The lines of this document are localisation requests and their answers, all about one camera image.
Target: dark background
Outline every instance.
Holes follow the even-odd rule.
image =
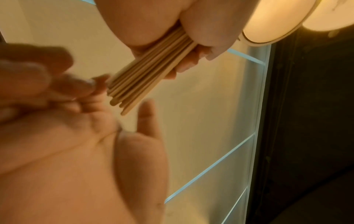
[[[334,37],[301,28],[278,42],[268,82],[247,217],[252,224],[269,223],[301,198],[353,170],[354,26]],[[348,203],[354,200],[354,189],[345,188],[353,178],[323,193],[324,199],[338,198],[329,206],[341,216],[336,224],[354,223],[354,201]],[[323,208],[302,212],[310,217],[316,209]],[[320,222],[313,218],[306,223]]]

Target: hand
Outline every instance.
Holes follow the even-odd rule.
[[[159,223],[168,168],[153,103],[127,133],[103,106],[108,76],[73,82],[62,48],[0,45],[0,60],[1,222]]]
[[[139,56],[178,21],[199,44],[167,78],[212,60],[236,41],[259,0],[95,0],[113,33]]]

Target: bundle of wooden sticks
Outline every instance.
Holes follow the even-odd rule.
[[[110,104],[126,115],[196,46],[181,26],[171,31],[107,81]]]

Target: skin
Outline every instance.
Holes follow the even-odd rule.
[[[177,23],[199,45],[167,76],[212,60],[238,38],[258,0],[95,0],[112,32],[140,56]]]
[[[65,71],[63,48],[0,45],[0,220],[160,223],[167,158],[152,101],[136,132],[104,107],[108,75]]]

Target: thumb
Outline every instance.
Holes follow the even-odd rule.
[[[137,132],[162,141],[153,100],[146,100],[141,103],[138,111]]]
[[[0,98],[36,96],[50,82],[51,76],[41,64],[0,60]]]

